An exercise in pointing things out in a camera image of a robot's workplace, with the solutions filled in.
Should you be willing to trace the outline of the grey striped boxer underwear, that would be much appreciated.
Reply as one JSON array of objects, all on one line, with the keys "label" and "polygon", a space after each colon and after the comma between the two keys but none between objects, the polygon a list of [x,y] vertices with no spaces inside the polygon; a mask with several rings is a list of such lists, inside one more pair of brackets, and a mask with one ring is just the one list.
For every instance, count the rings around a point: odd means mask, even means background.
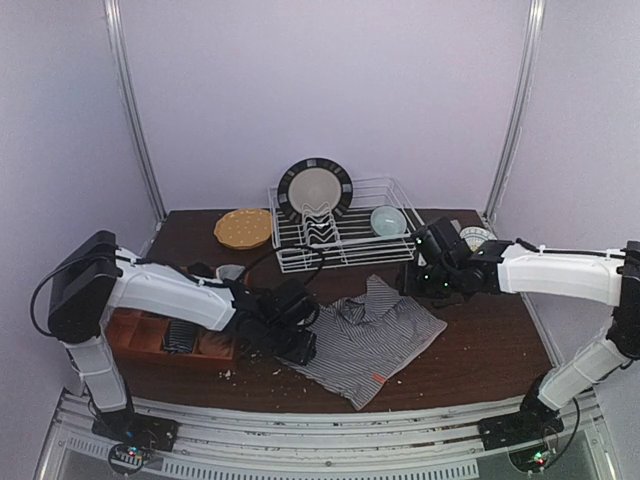
[{"label": "grey striped boxer underwear", "polygon": [[288,360],[283,364],[359,411],[446,328],[445,321],[416,300],[371,275],[365,293],[321,308],[311,326],[315,357],[305,366]]}]

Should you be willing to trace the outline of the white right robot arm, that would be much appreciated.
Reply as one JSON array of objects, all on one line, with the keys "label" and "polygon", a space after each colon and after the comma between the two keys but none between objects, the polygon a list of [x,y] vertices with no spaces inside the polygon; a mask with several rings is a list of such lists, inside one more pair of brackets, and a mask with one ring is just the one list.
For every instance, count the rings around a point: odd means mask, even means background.
[{"label": "white right robot arm", "polygon": [[519,425],[547,424],[578,395],[639,359],[639,243],[605,250],[550,248],[521,238],[471,247],[446,218],[410,236],[414,256],[399,291],[414,298],[469,300],[479,294],[530,301],[544,326],[557,307],[577,332],[572,356],[536,379],[515,415]]}]

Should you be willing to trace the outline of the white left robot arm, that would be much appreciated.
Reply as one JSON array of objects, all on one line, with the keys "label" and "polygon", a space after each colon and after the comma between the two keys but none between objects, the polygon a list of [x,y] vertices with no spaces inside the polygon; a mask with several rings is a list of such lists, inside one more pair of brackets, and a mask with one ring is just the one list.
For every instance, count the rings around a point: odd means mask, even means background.
[{"label": "white left robot arm", "polygon": [[289,363],[308,364],[316,355],[310,326],[320,307],[306,282],[252,288],[248,273],[243,268],[222,278],[199,267],[141,258],[120,247],[114,233],[101,230],[46,278],[51,286],[46,333],[70,354],[95,408],[106,414],[121,413],[130,403],[104,336],[118,309],[231,334]]}]

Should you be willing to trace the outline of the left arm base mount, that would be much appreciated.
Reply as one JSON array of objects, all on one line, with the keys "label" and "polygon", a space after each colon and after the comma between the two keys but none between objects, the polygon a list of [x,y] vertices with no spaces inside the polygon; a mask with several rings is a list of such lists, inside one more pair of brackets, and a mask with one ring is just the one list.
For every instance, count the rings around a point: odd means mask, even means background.
[{"label": "left arm base mount", "polygon": [[173,451],[178,422],[137,413],[130,396],[122,409],[110,412],[90,398],[88,410],[94,419],[92,433],[115,441],[107,453],[107,464],[117,475],[128,478],[140,472],[156,452]]}]

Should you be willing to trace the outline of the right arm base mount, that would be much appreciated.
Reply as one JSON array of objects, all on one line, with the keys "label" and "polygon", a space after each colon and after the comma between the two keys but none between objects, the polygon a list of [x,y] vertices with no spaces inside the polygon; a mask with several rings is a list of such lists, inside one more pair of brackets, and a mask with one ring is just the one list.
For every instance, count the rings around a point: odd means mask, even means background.
[{"label": "right arm base mount", "polygon": [[541,473],[552,463],[551,437],[564,430],[559,413],[538,399],[544,376],[536,378],[515,413],[481,419],[478,422],[485,451],[515,447],[508,454],[512,465],[524,473]]}]

